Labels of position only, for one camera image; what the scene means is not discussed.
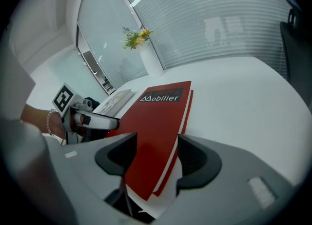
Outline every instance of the black chair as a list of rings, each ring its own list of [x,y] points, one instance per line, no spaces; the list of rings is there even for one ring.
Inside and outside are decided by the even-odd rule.
[[[289,0],[292,6],[288,23],[280,23],[280,31],[285,51],[288,82],[298,92],[303,101],[312,109],[312,42],[307,22],[302,11]]]

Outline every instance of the green leaves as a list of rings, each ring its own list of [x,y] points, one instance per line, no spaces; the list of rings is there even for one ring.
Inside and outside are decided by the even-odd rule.
[[[126,38],[126,41],[124,42],[125,45],[123,46],[124,49],[127,48],[130,48],[130,50],[136,49],[136,46],[139,43],[142,43],[143,41],[147,41],[149,39],[149,36],[147,34],[144,34],[143,31],[139,34],[138,32],[131,31],[129,28],[123,27],[122,32]]]

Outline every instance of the yellow flower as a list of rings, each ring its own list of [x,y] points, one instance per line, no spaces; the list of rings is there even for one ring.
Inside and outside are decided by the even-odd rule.
[[[143,30],[140,32],[139,36],[142,37],[144,34],[149,35],[150,33],[151,33],[151,32],[150,32],[148,29],[143,29]]]
[[[135,41],[136,44],[143,43],[143,42],[144,42],[144,38],[141,38],[141,37],[137,38]]]
[[[142,32],[144,32],[144,34],[149,35],[151,32],[148,29],[144,29],[142,30]]]

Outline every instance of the white wall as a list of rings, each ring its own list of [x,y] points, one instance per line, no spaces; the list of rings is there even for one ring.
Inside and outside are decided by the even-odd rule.
[[[52,99],[55,97],[63,83],[54,75],[49,63],[71,49],[73,49],[73,46],[56,53],[30,74],[36,85],[27,100],[27,104],[38,109],[49,110],[54,108]]]
[[[64,83],[84,98],[102,102],[108,97],[74,45],[46,60],[30,76],[36,85],[27,103],[35,108],[54,108],[52,100]]]
[[[21,0],[9,24],[13,54],[30,74],[73,42],[65,23],[67,0]]]
[[[82,0],[67,0],[66,25],[71,41],[76,44],[78,14]]]

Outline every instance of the red folder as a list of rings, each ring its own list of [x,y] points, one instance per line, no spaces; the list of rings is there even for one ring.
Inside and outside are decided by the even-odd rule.
[[[137,133],[137,153],[126,172],[126,184],[148,200],[166,176],[187,113],[191,82],[149,87],[119,121],[119,129],[107,137]]]
[[[182,128],[182,132],[181,134],[185,134],[185,130],[186,130],[186,125],[187,125],[187,120],[189,118],[189,114],[190,114],[190,110],[191,110],[191,106],[192,106],[192,100],[193,100],[193,93],[194,91],[191,90],[191,95],[190,95],[190,100],[189,100],[189,104],[188,104],[188,108],[187,108],[187,112],[186,112],[186,117],[185,117],[185,120],[184,120],[184,124],[183,124],[183,128]],[[177,159],[177,148],[175,149],[175,154],[172,158],[172,161],[170,163],[170,166],[168,168],[168,171],[164,177],[164,179],[162,180],[162,183],[161,185],[159,186],[158,190],[153,192],[154,195],[156,196],[160,196],[161,192],[163,191],[165,185],[166,185],[166,182],[167,180],[169,179],[170,177],[170,174],[171,174],[171,171],[173,170],[174,168],[174,165],[176,163],[176,159]]]

